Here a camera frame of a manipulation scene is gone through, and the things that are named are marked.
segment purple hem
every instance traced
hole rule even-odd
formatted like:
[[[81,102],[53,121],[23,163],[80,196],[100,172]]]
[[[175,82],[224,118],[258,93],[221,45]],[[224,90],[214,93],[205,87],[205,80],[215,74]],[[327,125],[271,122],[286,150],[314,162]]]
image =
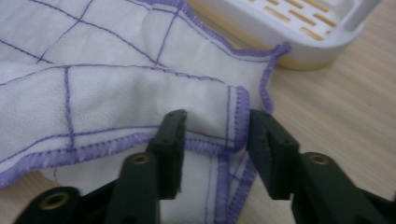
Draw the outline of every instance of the purple hem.
[[[209,181],[207,183],[207,191],[206,191],[206,202],[205,202],[205,224],[207,224],[207,215],[208,211],[208,202],[209,202],[209,192],[211,189],[211,181],[212,181],[212,155],[209,156]]]
[[[256,174],[257,170],[254,167],[253,161],[248,158],[247,166],[244,173],[242,174],[242,178],[239,181],[238,189],[236,190],[236,194],[233,197],[228,209],[229,223],[234,224],[238,220],[242,211],[242,207],[244,206],[250,192],[251,185],[256,178]]]
[[[214,30],[208,28],[202,21],[199,19],[195,14],[193,13],[190,5],[182,0],[126,0],[131,3],[135,2],[141,2],[145,3],[148,5],[155,5],[155,4],[160,4],[160,5],[166,5],[170,7],[177,7],[180,9],[193,23],[196,27],[199,27],[201,30],[203,30],[207,35],[211,36],[212,38],[218,40],[227,50],[229,50],[232,54],[237,55],[237,56],[253,56],[253,57],[266,57],[270,55],[277,55],[277,54],[285,54],[289,51],[289,45],[288,44],[282,44],[276,48],[273,49],[236,49],[233,47],[233,45],[222,35],[219,35],[216,33]]]
[[[250,116],[250,100],[248,91],[243,87],[237,87],[237,99],[235,109],[235,142],[233,152],[242,149],[248,139],[248,121]]]
[[[230,195],[230,163],[228,155],[218,156],[218,185],[215,199],[215,223],[227,224],[228,198]]]
[[[147,143],[152,134],[134,133],[121,138],[77,148],[31,153],[18,160],[0,174],[0,188],[10,185],[22,175],[39,169],[75,164],[120,153],[131,147]]]
[[[284,43],[277,46],[275,50],[276,53],[274,54],[274,57],[268,62],[268,65],[262,74],[262,79],[260,80],[260,96],[262,98],[263,111],[269,114],[274,112],[274,102],[268,92],[267,84],[271,78],[272,72],[274,71],[277,60],[280,56],[290,51],[290,45],[288,43]]]

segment light wood surface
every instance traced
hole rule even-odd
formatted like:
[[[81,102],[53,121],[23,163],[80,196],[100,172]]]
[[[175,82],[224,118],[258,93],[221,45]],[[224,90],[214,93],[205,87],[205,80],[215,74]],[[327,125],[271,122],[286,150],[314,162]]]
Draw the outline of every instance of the light wood surface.
[[[329,155],[358,187],[387,199],[396,190],[395,22],[396,1],[383,0],[361,36],[333,64],[310,72],[277,67],[270,89],[276,119],[302,152]],[[0,223],[11,223],[37,194],[54,186],[32,173],[0,189]],[[290,203],[271,201],[256,179],[238,223],[294,221]]]

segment white cloth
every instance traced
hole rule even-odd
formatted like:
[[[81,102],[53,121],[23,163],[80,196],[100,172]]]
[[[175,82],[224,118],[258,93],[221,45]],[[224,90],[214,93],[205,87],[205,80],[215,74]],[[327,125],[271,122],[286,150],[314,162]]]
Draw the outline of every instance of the white cloth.
[[[178,0],[0,1],[0,187],[43,170],[87,193],[188,111],[182,191],[163,223],[235,223],[255,170],[249,109],[288,51],[237,50]]]

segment purple stitching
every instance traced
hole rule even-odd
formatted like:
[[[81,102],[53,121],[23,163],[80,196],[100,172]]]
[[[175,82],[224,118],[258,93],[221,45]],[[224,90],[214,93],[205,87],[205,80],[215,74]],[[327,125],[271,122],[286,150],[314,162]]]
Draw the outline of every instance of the purple stitching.
[[[262,79],[260,80],[260,96],[262,97],[262,104],[264,105],[263,110],[269,114],[272,114],[274,112],[274,101],[271,99],[267,89],[268,79],[270,78],[271,73],[276,66],[277,59],[290,50],[290,45],[285,43],[282,46],[278,46],[276,48],[279,50],[268,63],[267,67],[264,70],[264,73],[262,74]]]
[[[244,158],[245,158],[245,156],[247,155],[247,152],[246,151],[244,151],[244,153],[242,154],[242,157],[241,157],[241,159],[239,160],[239,162],[238,162],[238,164],[236,165],[236,168],[235,168],[235,170],[233,171],[233,175],[235,175],[236,176],[236,174],[238,173],[238,171],[239,171],[239,167],[241,166],[241,164],[242,164],[242,161],[244,160]]]
[[[16,47],[16,46],[13,46],[13,45],[7,43],[6,41],[4,41],[4,40],[2,40],[2,39],[0,39],[0,43],[3,43],[3,44],[5,44],[5,45],[7,45],[7,46],[9,46],[9,47],[12,47],[12,48],[14,48],[14,49],[16,49],[16,50],[18,50],[18,51],[20,51],[20,52],[26,54],[26,55],[29,55],[29,56],[34,57],[34,58],[36,58],[36,59],[39,59],[39,57],[35,56],[34,54],[29,53],[28,51],[23,50],[23,49],[20,49],[20,48],[18,48],[18,47]],[[43,61],[46,62],[46,63],[53,63],[53,62],[50,62],[50,61],[45,60],[45,59],[43,59]]]
[[[194,138],[186,139],[186,148],[193,151],[204,152],[213,155],[218,155],[221,153],[227,154],[227,148],[221,144],[210,143]]]
[[[39,5],[42,5],[42,6],[45,6],[45,7],[50,7],[50,8],[52,8],[52,9],[55,9],[55,10],[57,10],[57,11],[59,11],[59,12],[62,12],[62,13],[63,13],[64,15],[66,15],[67,17],[70,17],[70,18],[72,18],[72,19],[78,21],[78,18],[77,18],[77,17],[72,16],[71,14],[69,14],[69,13],[67,13],[67,12],[65,12],[65,11],[63,11],[63,10],[61,10],[60,8],[57,8],[57,7],[54,7],[54,6],[50,5],[50,4],[43,3],[43,2],[40,2],[40,1],[36,1],[36,0],[28,0],[28,1],[35,2],[35,3],[38,3]],[[120,41],[122,41],[123,43],[127,44],[127,45],[130,46],[131,48],[135,49],[137,52],[139,52],[139,53],[141,53],[142,55],[144,55],[144,56],[145,56],[149,61],[151,61],[152,63],[155,62],[154,60],[152,60],[152,59],[149,57],[149,55],[148,55],[147,53],[145,53],[143,50],[139,49],[139,48],[136,47],[134,44],[132,44],[132,43],[128,42],[127,40],[125,40],[124,38],[122,38],[119,34],[113,32],[113,31],[110,31],[110,30],[108,30],[107,28],[98,26],[98,25],[96,25],[96,24],[93,24],[93,23],[90,23],[90,22],[87,22],[87,21],[84,21],[84,20],[80,20],[80,22],[81,22],[81,23],[84,23],[84,24],[86,24],[86,25],[90,25],[90,26],[96,27],[96,28],[98,28],[98,29],[100,29],[100,30],[106,31],[106,32],[108,32],[108,33],[114,35],[114,36],[117,37]]]
[[[141,4],[137,3],[137,2],[133,2],[131,0],[125,0],[125,1],[130,2],[132,4],[136,4],[136,5],[141,6],[141,7],[144,7],[146,10],[157,10],[157,11],[162,11],[162,12],[174,13],[173,11],[165,10],[165,9],[148,8],[148,7],[145,7],[145,6],[143,6],[143,5],[141,5]],[[150,1],[141,1],[141,0],[137,0],[137,1],[146,2],[147,4],[151,4]],[[248,56],[256,56],[256,57],[265,57],[265,56],[269,56],[271,53],[273,53],[271,50],[234,49],[233,46],[224,37],[222,37],[221,35],[218,35],[213,30],[207,28],[198,18],[196,18],[196,16],[193,14],[193,12],[191,11],[190,7],[187,4],[183,4],[180,8],[183,8],[182,11],[192,21],[192,23],[195,26],[201,28],[205,33],[207,33],[209,36],[213,37],[214,39],[217,39],[221,44],[224,45],[224,47],[226,47],[231,53],[233,53],[235,55],[238,55],[238,56],[247,56],[248,55]],[[205,35],[203,35],[199,30],[197,30],[194,26],[192,26],[189,23],[188,20],[186,20],[185,18],[181,17],[180,15],[177,15],[177,16],[179,18],[181,18],[183,21],[185,21],[187,23],[187,25],[190,26],[190,28],[195,30],[198,35],[200,35],[203,38],[209,40],[211,44],[215,45],[218,49],[223,51],[228,56],[230,56],[232,58],[235,58],[238,61],[243,61],[243,62],[251,62],[251,63],[266,63],[267,62],[267,60],[254,61],[254,60],[236,58],[234,55],[230,54],[225,49],[221,48],[215,42],[213,42],[212,40],[207,38]]]
[[[219,137],[219,136],[212,136],[206,133],[200,133],[200,132],[196,132],[196,131],[192,131],[192,130],[188,130],[189,133],[196,133],[199,134],[201,136],[205,136],[205,137],[210,137],[210,138],[214,138],[214,139],[219,139],[219,140],[225,140],[224,137]]]
[[[212,182],[212,155],[209,155],[209,181],[207,183],[207,191],[206,191],[206,203],[205,203],[205,224],[207,224],[207,213],[208,213],[208,203],[209,203],[209,192],[211,189]]]
[[[240,180],[236,194],[233,197],[233,201],[228,209],[228,216],[230,218],[230,223],[236,223],[239,214],[241,213],[242,207],[245,203],[246,198],[250,192],[251,185],[256,177],[257,171],[254,167],[253,162],[250,158],[247,159],[247,166]]]
[[[67,33],[69,33],[77,24],[79,24],[79,22],[81,21],[81,19],[85,16],[85,13],[87,12],[88,8],[90,7],[91,3],[93,2],[93,0],[91,0],[87,6],[85,6],[84,11],[82,12],[81,16],[78,18],[78,20],[68,29],[66,30],[56,41],[55,43],[58,43],[59,40],[62,39],[62,37],[64,37],[64,35],[66,35]],[[50,47],[47,47],[47,49],[44,51],[43,54],[41,54],[40,59],[37,60],[36,63],[40,63],[40,61],[44,58],[45,54],[47,53],[47,50],[49,50]]]
[[[75,136],[91,135],[91,134],[96,134],[96,133],[108,133],[108,132],[113,132],[113,131],[130,130],[130,129],[156,129],[158,127],[159,127],[159,125],[145,125],[145,126],[122,127],[122,128],[109,128],[109,129],[103,129],[103,130],[98,130],[98,131],[75,133]]]
[[[230,177],[231,177],[233,180],[236,180],[236,181],[238,181],[238,182],[241,181],[241,179],[240,179],[238,176],[236,176],[236,175],[230,174]]]
[[[47,137],[38,139],[37,141],[33,142],[33,143],[32,143],[31,145],[29,145],[28,147],[25,147],[25,148],[23,148],[21,151],[18,151],[17,153],[15,153],[15,154],[13,154],[13,155],[11,155],[11,156],[9,156],[9,157],[3,159],[2,161],[0,161],[0,163],[3,163],[4,161],[9,161],[9,160],[11,160],[12,158],[18,156],[18,155],[21,154],[22,152],[28,150],[29,148],[31,148],[31,147],[33,147],[34,145],[37,145],[37,144],[39,144],[39,143],[45,142],[45,141],[50,140],[50,139],[53,139],[53,138],[68,137],[68,136],[69,136],[69,134],[68,134],[68,133],[65,133],[65,134],[50,135],[50,136],[47,136]]]
[[[55,182],[58,182],[58,177],[56,176],[56,171],[57,171],[57,167],[55,167],[55,169],[53,170],[53,178],[55,180]]]
[[[226,128],[225,128],[225,147],[229,150],[229,122],[230,120],[230,100],[231,100],[231,88],[228,88],[227,98],[227,117],[226,117]],[[216,223],[227,223],[227,202],[229,196],[229,164],[228,155],[219,155],[219,171],[218,171],[218,188],[216,191],[216,205],[215,205],[215,222]]]
[[[5,83],[0,83],[0,87],[4,86],[4,85],[7,85],[8,83],[10,83],[12,81],[15,81],[15,80],[18,80],[18,79],[21,79],[21,78],[25,78],[25,77],[29,77],[29,76],[33,76],[33,75],[39,75],[40,72],[44,72],[44,71],[47,71],[47,70],[50,70],[50,69],[54,69],[54,68],[100,67],[100,66],[103,66],[103,67],[115,67],[115,68],[117,68],[117,67],[119,67],[119,68],[135,67],[135,68],[142,68],[142,69],[150,69],[150,70],[154,70],[154,71],[163,71],[166,74],[173,74],[173,75],[175,75],[177,77],[186,77],[186,78],[190,78],[190,79],[198,79],[198,80],[201,80],[201,81],[209,80],[209,81],[214,81],[214,82],[219,82],[219,83],[225,84],[223,81],[221,81],[221,80],[219,80],[219,79],[217,79],[215,77],[198,77],[198,76],[193,76],[193,75],[189,75],[189,74],[186,74],[186,73],[179,73],[179,72],[177,72],[175,70],[162,68],[162,67],[140,66],[140,65],[111,65],[111,64],[69,64],[69,65],[53,66],[53,67],[49,67],[49,68],[43,69],[41,71],[33,72],[31,74],[28,74],[28,75],[25,75],[25,76],[22,76],[22,77],[17,77],[17,78],[11,79],[11,80],[9,80],[9,81],[7,81]]]
[[[74,147],[74,131],[72,116],[70,110],[70,86],[69,86],[69,68],[64,69],[64,88],[65,88],[65,116],[67,121],[67,129],[69,130],[70,148]]]
[[[147,143],[149,139],[152,138],[152,136],[152,134],[147,133],[134,133],[117,139],[88,145],[86,147],[65,147],[62,149],[31,153],[21,158],[13,166],[9,167],[0,174],[0,188],[11,184],[21,175],[29,171],[47,167],[75,164],[77,162],[90,161],[97,158],[102,158],[104,156],[113,155],[138,144]],[[67,157],[67,154],[64,153],[68,151],[75,151],[76,153],[84,151],[87,157],[85,157],[83,160],[79,160],[77,157],[74,157],[70,154]],[[48,164],[43,165],[43,161],[48,161]]]
[[[185,3],[185,2],[180,2],[180,1],[176,1],[175,2],[175,1],[172,1],[172,0],[171,1],[170,0],[161,0],[161,1],[152,1],[152,0],[135,0],[135,1],[131,1],[131,0],[126,0],[126,1],[128,1],[130,3],[133,3],[133,4],[137,4],[139,6],[142,6],[142,5],[136,3],[136,1],[143,2],[143,3],[149,4],[149,5],[153,5],[153,2],[155,2],[155,3],[158,3],[158,4],[168,5],[168,6],[172,6],[172,7],[180,7],[182,9],[182,11],[184,12],[184,14],[193,22],[193,24],[195,26],[197,26],[200,29],[202,29],[205,33],[207,33],[212,38],[218,40],[221,44],[224,45],[224,47],[226,47],[231,53],[233,53],[235,55],[265,57],[265,56],[270,56],[271,54],[277,52],[277,49],[270,49],[270,50],[235,49],[226,38],[224,38],[223,36],[219,35],[215,31],[213,31],[212,29],[206,27],[205,24],[198,17],[195,16],[195,14],[193,13],[193,11],[190,8],[190,6],[187,3]],[[167,10],[158,9],[158,8],[152,8],[152,10],[161,10],[161,11],[164,11],[164,12],[173,13],[172,11],[167,11]],[[193,28],[195,31],[198,32],[198,30],[195,29],[194,27],[192,27],[189,23],[188,23],[188,25],[191,28]],[[253,63],[264,63],[264,62],[250,61],[250,60],[247,60],[247,61],[248,62],[253,62]]]
[[[248,139],[248,120],[250,115],[250,100],[248,91],[243,87],[237,87],[237,99],[235,109],[235,138],[234,150],[241,149]]]
[[[168,29],[166,30],[165,37],[163,38],[163,44],[161,45],[160,51],[158,52],[157,60],[155,60],[154,66],[157,66],[157,64],[158,64],[158,62],[159,62],[159,60],[160,60],[161,54],[163,53],[163,47],[165,47],[166,38],[167,38],[168,35],[169,35],[169,31],[171,30],[171,27],[172,27],[172,25],[173,25],[173,23],[174,23],[174,21],[175,21],[175,18],[177,17],[177,14],[178,14],[179,11],[180,11],[180,8],[177,9],[177,11],[176,11],[174,17],[173,17],[172,20],[171,20],[171,23],[170,23],[169,26],[168,26]]]
[[[215,205],[215,223],[225,224],[227,217],[227,202],[229,197],[229,162],[228,155],[219,155],[218,185]]]

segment purple grid line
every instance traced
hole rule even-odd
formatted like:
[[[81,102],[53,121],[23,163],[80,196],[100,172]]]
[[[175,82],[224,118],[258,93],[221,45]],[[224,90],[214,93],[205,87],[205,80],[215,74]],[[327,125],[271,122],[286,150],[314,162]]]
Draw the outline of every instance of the purple grid line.
[[[148,133],[134,133],[117,139],[91,144],[86,147],[64,147],[50,151],[31,153],[21,158],[13,166],[1,172],[0,188],[11,184],[13,181],[15,181],[17,178],[27,172],[42,168],[70,165],[78,162],[90,161],[105,156],[117,154],[128,148],[137,146],[142,143],[147,143],[152,138],[152,136],[152,134]],[[118,144],[118,147],[116,147],[112,151],[108,151],[112,144]],[[84,151],[86,154],[86,157],[83,161],[80,161],[78,158],[73,156],[65,156],[67,155],[65,154],[65,152],[73,151],[78,153],[81,150]]]
[[[20,51],[20,52],[26,54],[26,55],[29,55],[29,56],[31,56],[31,57],[33,57],[33,58],[40,59],[39,57],[35,56],[34,54],[29,53],[29,52],[26,51],[26,50],[20,49],[20,48],[14,46],[14,45],[12,45],[12,44],[9,44],[8,42],[6,42],[6,41],[4,41],[4,40],[2,40],[2,39],[0,39],[0,43],[5,44],[5,45],[7,45],[7,46],[9,46],[9,47],[12,47],[12,48],[14,48],[14,49],[16,49],[16,50],[18,50],[18,51]],[[43,61],[46,62],[46,63],[53,63],[53,62],[50,62],[50,61],[45,60],[45,59],[43,59]]]
[[[58,182],[58,176],[56,176],[56,171],[58,170],[57,168],[58,167],[55,167],[55,169],[53,170],[53,178],[54,178],[55,182]]]
[[[67,33],[69,33],[77,24],[79,24],[81,22],[81,19],[85,16],[85,13],[87,12],[88,8],[90,7],[91,3],[93,2],[93,0],[91,0],[87,6],[85,6],[84,11],[82,12],[81,16],[78,18],[78,20],[69,28],[67,29],[56,41],[55,43],[58,43],[62,37],[64,37],[64,35],[66,35]],[[46,50],[43,52],[43,54],[41,54],[40,59],[37,60],[36,63],[40,63],[41,60],[43,60],[45,54],[47,53],[47,50],[49,50],[50,47],[47,47]]]
[[[155,60],[154,66],[157,66],[157,64],[158,64],[158,62],[160,60],[161,54],[163,53],[163,48],[165,47],[166,38],[169,35],[169,31],[171,30],[172,25],[173,25],[173,23],[175,21],[175,18],[177,17],[177,14],[178,14],[179,11],[180,11],[180,8],[177,9],[175,15],[173,16],[173,18],[172,18],[172,20],[171,20],[171,22],[170,22],[170,24],[168,26],[168,29],[166,30],[165,37],[163,38],[163,44],[161,45],[160,51],[158,52],[157,60]]]
[[[230,174],[230,177],[231,177],[233,180],[235,180],[235,181],[238,181],[238,182],[241,181],[241,179],[240,179],[238,176],[236,176],[236,175]]]
[[[239,162],[238,162],[237,165],[236,165],[235,170],[233,171],[233,175],[234,175],[234,176],[237,175],[237,173],[238,173],[238,171],[239,171],[239,168],[240,168],[240,166],[241,166],[241,164],[242,164],[242,161],[245,159],[246,155],[247,155],[247,151],[244,151],[244,153],[243,153],[242,156],[241,156],[241,159],[239,159]]]
[[[50,69],[54,69],[54,68],[56,69],[56,68],[66,68],[66,67],[101,67],[101,66],[103,66],[103,67],[115,67],[115,68],[117,68],[117,67],[118,68],[134,67],[134,68],[150,69],[150,70],[155,70],[155,71],[162,71],[162,72],[164,72],[166,74],[173,74],[173,75],[175,75],[177,77],[186,77],[186,78],[190,78],[190,79],[198,79],[198,80],[201,80],[201,81],[208,80],[208,81],[214,81],[214,82],[219,82],[219,83],[225,84],[223,81],[221,81],[221,80],[219,80],[217,78],[214,78],[214,77],[198,77],[198,76],[189,75],[187,73],[179,73],[179,72],[177,72],[175,70],[168,69],[168,68],[162,68],[162,67],[140,66],[140,65],[111,65],[111,64],[69,64],[69,65],[53,66],[53,67],[45,68],[45,69],[43,69],[41,71],[30,73],[30,74],[22,76],[22,77],[17,77],[17,78],[9,80],[7,82],[0,83],[0,87],[4,86],[4,85],[7,85],[8,83],[13,82],[15,80],[18,80],[18,79],[21,79],[21,78],[25,78],[25,77],[39,75],[40,72],[44,72],[44,71],[47,71],[47,70],[50,70]]]
[[[148,8],[146,6],[144,6],[143,4],[139,4],[136,1],[132,1],[132,0],[125,0],[127,2],[130,2],[132,4],[136,4],[138,6],[144,7],[146,10],[156,10],[156,11],[162,11],[162,12],[167,12],[167,13],[174,13],[171,10],[166,10],[166,9],[160,9],[160,8]],[[147,1],[147,0],[137,0],[139,2],[145,2],[147,4],[152,4],[152,1]],[[276,49],[272,49],[272,50],[255,50],[255,49],[234,49],[232,47],[232,45],[221,35],[218,35],[216,32],[214,32],[213,30],[205,27],[204,24],[202,24],[200,22],[200,20],[198,18],[196,18],[196,16],[192,13],[190,7],[186,7],[186,6],[182,6],[181,8],[183,8],[183,12],[186,14],[186,16],[194,23],[195,26],[200,27],[205,33],[207,33],[208,35],[210,35],[211,37],[213,37],[214,39],[217,39],[221,44],[223,44],[231,53],[239,55],[239,56],[253,56],[253,57],[265,57],[265,56],[270,56],[271,53],[273,53],[273,51],[275,51]],[[220,49],[221,51],[223,51],[225,54],[227,54],[228,56],[235,58],[238,61],[242,61],[242,62],[250,62],[250,63],[267,63],[268,60],[260,60],[260,61],[255,61],[255,60],[249,60],[249,59],[241,59],[241,58],[237,58],[234,55],[232,55],[231,53],[229,53],[227,50],[223,49],[222,47],[220,47],[219,45],[217,45],[215,42],[213,42],[213,40],[209,39],[207,36],[205,36],[204,34],[201,33],[201,31],[199,31],[195,26],[190,24],[190,21],[186,20],[184,17],[180,16],[180,14],[177,15],[179,18],[181,18],[184,22],[187,23],[187,25],[190,26],[191,29],[195,30],[197,32],[198,35],[202,36],[203,38],[207,39],[210,41],[211,44],[213,44],[214,46],[216,46],[218,49]]]
[[[228,150],[229,134],[230,131],[229,122],[230,120],[230,105],[231,105],[231,88],[228,88],[227,98],[227,116],[226,116],[226,127],[225,127],[225,147]],[[219,170],[218,170],[218,185],[216,192],[216,205],[215,205],[215,222],[216,223],[227,223],[227,202],[229,197],[229,156],[227,153],[219,155]]]
[[[205,200],[205,224],[207,224],[207,215],[208,215],[208,203],[209,203],[209,193],[211,189],[212,183],[212,155],[209,155],[209,181],[207,183],[207,191],[206,191],[206,200]]]
[[[241,213],[242,207],[250,192],[251,185],[256,178],[256,174],[256,168],[254,167],[252,160],[248,158],[247,165],[239,181],[236,194],[234,195],[231,205],[228,209],[228,217],[231,224],[236,223],[238,220],[239,214]]]
[[[58,7],[54,7],[54,6],[50,5],[50,4],[43,3],[43,2],[40,2],[40,1],[36,1],[36,0],[28,0],[28,1],[31,1],[31,2],[34,2],[34,3],[38,3],[39,5],[42,5],[42,6],[45,6],[45,7],[52,8],[52,9],[54,9],[54,10],[56,10],[56,11],[62,12],[62,13],[63,13],[64,15],[66,15],[67,17],[70,17],[70,18],[72,18],[73,20],[78,21],[78,18],[77,18],[77,17],[75,17],[75,16],[73,16],[73,15],[71,15],[71,14],[69,14],[69,13],[67,13],[67,12],[65,12],[65,11],[63,11],[63,10],[61,10],[61,9],[58,8]],[[149,55],[148,55],[146,52],[144,52],[143,50],[139,49],[139,48],[136,47],[133,43],[127,41],[126,39],[124,39],[124,38],[123,38],[122,36],[120,36],[119,34],[113,32],[113,31],[111,31],[111,30],[108,30],[107,28],[101,27],[101,26],[99,26],[99,25],[96,25],[96,24],[93,24],[93,23],[90,23],[90,22],[87,22],[87,21],[84,21],[84,20],[80,20],[79,22],[80,22],[80,23],[83,23],[83,24],[86,24],[86,25],[93,26],[93,27],[95,27],[95,28],[97,28],[97,29],[106,31],[106,32],[108,32],[109,34],[114,35],[114,36],[115,36],[117,39],[119,39],[121,42],[127,44],[128,46],[130,46],[131,48],[133,48],[134,50],[136,50],[136,51],[139,52],[140,54],[144,55],[150,62],[152,62],[152,63],[155,62],[153,59],[151,59],[151,58],[149,57]]]
[[[74,148],[75,139],[74,139],[74,130],[72,123],[72,115],[70,109],[70,85],[69,85],[69,68],[66,67],[64,69],[64,88],[65,88],[65,116],[67,121],[67,129],[69,131],[69,139],[70,139],[70,148]]]
[[[98,130],[98,131],[90,131],[90,132],[83,132],[83,133],[73,133],[73,136],[74,136],[74,137],[77,137],[77,136],[85,136],[85,135],[92,135],[92,134],[97,134],[97,133],[108,133],[108,132],[114,132],[114,131],[120,131],[120,130],[156,129],[156,128],[158,128],[158,127],[160,127],[160,126],[159,126],[159,125],[147,125],[147,126],[134,126],[134,127],[123,127],[123,128],[109,128],[109,129],[103,129],[103,130]],[[187,132],[188,132],[188,133],[199,134],[199,135],[202,135],[202,136],[205,136],[205,137],[214,138],[214,139],[221,139],[221,140],[224,140],[223,137],[211,136],[211,135],[208,135],[208,134],[198,133],[198,132],[189,131],[189,130],[187,130]],[[65,138],[65,137],[70,137],[70,133],[55,134],[55,135],[50,135],[50,136],[43,137],[43,138],[41,138],[41,139],[39,139],[39,140],[33,142],[33,144],[29,145],[28,147],[25,147],[25,148],[19,150],[17,153],[15,153],[15,154],[13,154],[13,155],[11,155],[11,156],[9,156],[9,157],[3,159],[2,161],[0,161],[0,163],[3,163],[3,162],[5,162],[5,161],[12,160],[14,157],[20,155],[22,152],[25,152],[26,150],[28,150],[29,148],[31,148],[31,147],[33,147],[33,146],[35,146],[35,145],[37,145],[37,144],[43,143],[43,142],[45,142],[45,141],[47,141],[47,140],[50,140],[50,139]]]

